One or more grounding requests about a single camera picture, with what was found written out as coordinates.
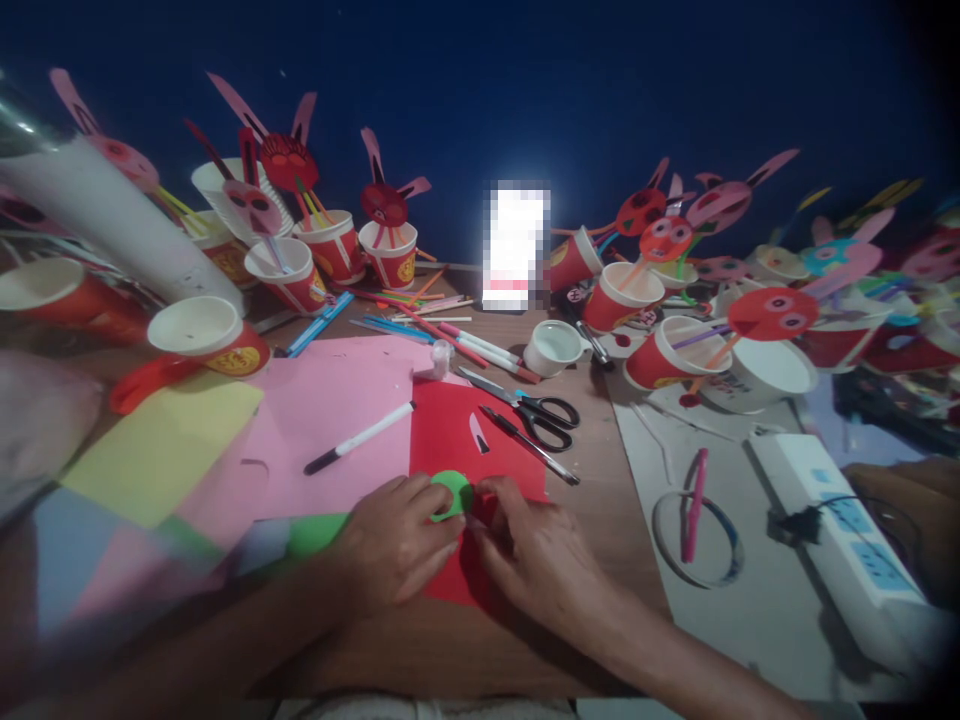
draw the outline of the human hand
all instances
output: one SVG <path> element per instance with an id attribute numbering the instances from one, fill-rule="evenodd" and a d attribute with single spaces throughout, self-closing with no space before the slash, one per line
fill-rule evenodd
<path id="1" fill-rule="evenodd" d="M 571 644 L 584 647 L 621 592 L 597 564 L 567 510 L 526 500 L 512 478 L 487 478 L 478 494 L 499 507 L 489 528 L 471 523 L 483 565 L 514 605 Z"/>
<path id="2" fill-rule="evenodd" d="M 430 476 L 401 475 L 361 500 L 343 531 L 318 562 L 332 562 L 349 594 L 348 605 L 368 615 L 406 602 L 443 568 L 456 551 L 462 515 L 429 522 L 446 512 L 453 495 Z"/>

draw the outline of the yellow paper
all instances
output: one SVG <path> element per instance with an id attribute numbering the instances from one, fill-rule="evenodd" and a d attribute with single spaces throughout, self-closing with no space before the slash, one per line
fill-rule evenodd
<path id="1" fill-rule="evenodd" d="M 144 400 L 60 483 L 154 528 L 207 474 L 262 398 L 262 390 L 202 371 Z"/>

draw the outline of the power strip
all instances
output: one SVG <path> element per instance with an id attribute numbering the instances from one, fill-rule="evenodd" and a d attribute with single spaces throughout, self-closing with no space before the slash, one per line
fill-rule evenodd
<path id="1" fill-rule="evenodd" d="M 813 435 L 750 440 L 787 514 L 853 495 Z M 917 676 L 936 669 L 956 619 L 930 605 L 859 500 L 822 508 L 820 543 L 805 550 L 864 655 L 889 670 Z"/>

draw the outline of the green paper circle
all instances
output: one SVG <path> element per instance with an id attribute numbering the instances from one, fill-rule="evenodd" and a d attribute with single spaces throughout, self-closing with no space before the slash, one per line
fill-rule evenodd
<path id="1" fill-rule="evenodd" d="M 444 470 L 442 473 L 434 475 L 430 482 L 445 485 L 453 493 L 453 505 L 447 512 L 434 515 L 434 522 L 440 522 L 448 517 L 462 515 L 470 511 L 470 507 L 473 505 L 473 485 L 462 474 L 456 470 Z"/>

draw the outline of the scissors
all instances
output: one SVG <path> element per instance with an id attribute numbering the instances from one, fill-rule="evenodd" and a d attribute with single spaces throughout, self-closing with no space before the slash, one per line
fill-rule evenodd
<path id="1" fill-rule="evenodd" d="M 487 380 L 464 367 L 457 368 L 457 374 L 466 378 L 481 390 L 486 390 L 495 398 L 499 398 L 512 406 L 523 420 L 527 432 L 547 450 L 563 452 L 573 447 L 573 438 L 570 437 L 567 430 L 580 427 L 580 413 L 566 400 L 557 397 L 532 398 L 526 393 L 510 393 L 495 382 Z M 546 405 L 559 408 L 565 413 L 565 416 L 558 415 L 546 408 Z M 546 431 L 550 438 L 544 439 L 541 431 Z M 554 438 L 560 441 L 559 444 L 553 442 Z"/>

